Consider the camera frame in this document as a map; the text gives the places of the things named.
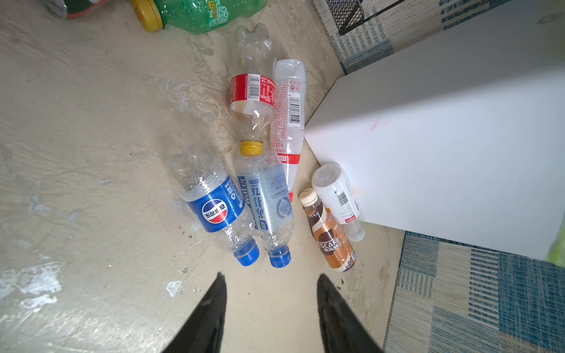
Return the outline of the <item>white yellow label bottle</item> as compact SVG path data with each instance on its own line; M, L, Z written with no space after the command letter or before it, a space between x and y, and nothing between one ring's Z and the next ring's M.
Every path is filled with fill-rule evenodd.
M311 184L325 207L333 214L352 242L365 238L363 213L345 170L337 164L318 168Z

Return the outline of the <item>brown tea bottle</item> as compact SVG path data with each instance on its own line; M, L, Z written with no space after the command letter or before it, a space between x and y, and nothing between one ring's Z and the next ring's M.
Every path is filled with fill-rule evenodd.
M331 269L347 272L356 263L356 253L343 226L325 207L313 188L299 194L299 200L310 223L313 239Z

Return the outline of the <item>green bottle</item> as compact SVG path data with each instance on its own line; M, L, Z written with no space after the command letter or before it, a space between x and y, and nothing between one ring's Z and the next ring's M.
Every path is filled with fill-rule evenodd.
M266 6L263 0L135 0L132 8L147 32L173 26L193 35L249 18Z

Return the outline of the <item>clear bottle red cap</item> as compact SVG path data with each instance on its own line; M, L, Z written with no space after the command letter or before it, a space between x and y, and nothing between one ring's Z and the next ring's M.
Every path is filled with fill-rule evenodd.
M275 116L271 121L271 149L278 155L288 186L294 198L294 183L305 136L305 101L307 72L297 59L279 60L275 64Z

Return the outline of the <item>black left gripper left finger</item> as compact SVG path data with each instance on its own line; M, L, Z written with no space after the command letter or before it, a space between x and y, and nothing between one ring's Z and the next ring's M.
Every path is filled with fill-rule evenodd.
M225 276L219 272L193 313L163 352L220 352L226 306L227 284Z

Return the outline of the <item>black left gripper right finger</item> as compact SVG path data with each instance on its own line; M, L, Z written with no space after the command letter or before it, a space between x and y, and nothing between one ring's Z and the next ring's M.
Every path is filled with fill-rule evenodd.
M325 274L319 276L316 295L325 353L383 353Z

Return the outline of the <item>light blue label bottle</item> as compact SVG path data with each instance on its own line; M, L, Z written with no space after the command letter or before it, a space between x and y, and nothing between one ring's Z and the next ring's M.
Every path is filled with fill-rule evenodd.
M291 263L288 243L294 232L294 213L283 165L276 153L234 157L235 173L255 228L260 232L270 263L277 269Z

